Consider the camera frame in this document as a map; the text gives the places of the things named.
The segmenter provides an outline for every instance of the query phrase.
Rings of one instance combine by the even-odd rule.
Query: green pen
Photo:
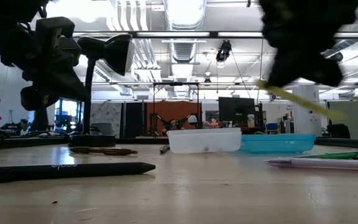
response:
[[[350,152],[327,152],[317,155],[295,156],[294,158],[315,158],[315,159],[354,159],[358,157],[358,151]]]

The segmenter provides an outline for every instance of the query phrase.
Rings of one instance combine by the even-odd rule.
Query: black marker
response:
[[[18,180],[137,175],[154,169],[155,165],[144,162],[0,167],[0,183]]]

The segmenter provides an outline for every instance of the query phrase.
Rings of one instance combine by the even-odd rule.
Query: desk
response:
[[[70,155],[64,146],[0,150],[0,166],[130,162],[155,164],[145,175],[0,184],[0,223],[358,223],[358,171],[276,169],[267,156]],[[316,146],[313,152],[349,149]]]

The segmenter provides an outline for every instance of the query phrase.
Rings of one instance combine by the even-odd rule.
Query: lamp base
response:
[[[68,147],[113,147],[115,145],[116,137],[106,135],[72,135],[68,140]]]

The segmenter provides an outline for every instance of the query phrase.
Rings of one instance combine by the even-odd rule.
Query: lamp shade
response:
[[[81,37],[77,43],[88,59],[103,59],[109,68],[120,75],[125,75],[132,66],[134,43],[129,34],[115,35],[107,41]]]
[[[103,60],[113,71],[125,75],[131,68],[133,59],[134,43],[131,35],[116,35],[106,41]]]

